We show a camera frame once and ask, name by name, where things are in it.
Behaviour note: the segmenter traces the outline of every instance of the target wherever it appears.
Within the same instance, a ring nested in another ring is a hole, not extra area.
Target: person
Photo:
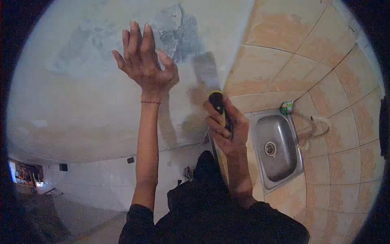
[[[158,182],[157,118],[159,105],[178,82],[177,66],[164,51],[155,51],[152,28],[131,22],[123,30],[123,57],[113,50],[119,69],[142,89],[138,134],[136,187],[119,243],[308,243],[307,229],[299,222],[252,197],[246,157],[249,121],[228,97],[223,98],[231,118],[233,137],[219,124],[223,120],[209,101],[209,133],[224,152],[229,187],[209,151],[198,158],[193,180],[170,190],[169,213],[153,221]],[[164,65],[162,70],[158,59]]]

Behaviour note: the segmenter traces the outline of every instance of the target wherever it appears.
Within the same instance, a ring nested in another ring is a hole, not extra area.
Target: right hand
[[[225,155],[231,155],[246,150],[249,120],[233,106],[228,97],[223,97],[223,104],[225,106],[226,114],[229,116],[230,122],[232,123],[232,139],[230,139],[231,133],[220,125],[220,122],[224,120],[222,115],[214,109],[213,105],[208,100],[204,102],[204,108],[210,115],[206,118],[206,123],[210,126],[210,135],[214,138],[219,148]]]

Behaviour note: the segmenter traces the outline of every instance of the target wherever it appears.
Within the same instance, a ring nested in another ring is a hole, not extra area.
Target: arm
[[[154,210],[154,196],[158,177],[158,108],[169,89],[179,81],[177,67],[163,51],[155,51],[153,31],[145,24],[144,35],[136,22],[130,32],[122,31],[123,57],[113,50],[118,68],[124,71],[142,89],[141,120],[138,133],[136,186],[131,202]],[[164,65],[162,70],[158,58]]]
[[[230,193],[241,206],[248,208],[256,202],[252,197],[252,182],[246,157],[245,143],[248,139],[249,120],[232,105],[227,97],[224,97],[223,103],[233,125],[232,139],[229,131],[219,124],[223,118],[209,101],[204,103],[205,109],[210,114],[206,122],[210,126],[211,136],[226,155]]]

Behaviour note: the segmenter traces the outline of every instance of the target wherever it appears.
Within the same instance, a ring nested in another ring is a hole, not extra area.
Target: green sponge
[[[292,114],[293,104],[294,104],[294,100],[282,103],[282,105],[280,106],[280,113],[283,115]]]

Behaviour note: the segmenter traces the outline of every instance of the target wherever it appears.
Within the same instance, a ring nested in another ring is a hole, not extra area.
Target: grey patch on wall
[[[68,42],[46,62],[46,69],[56,75],[76,78],[109,75],[116,66],[111,50],[123,50],[119,32],[121,30],[108,20],[84,20]]]
[[[197,20],[185,13],[181,4],[168,7],[150,19],[156,48],[164,50],[177,64],[204,51],[198,36]]]

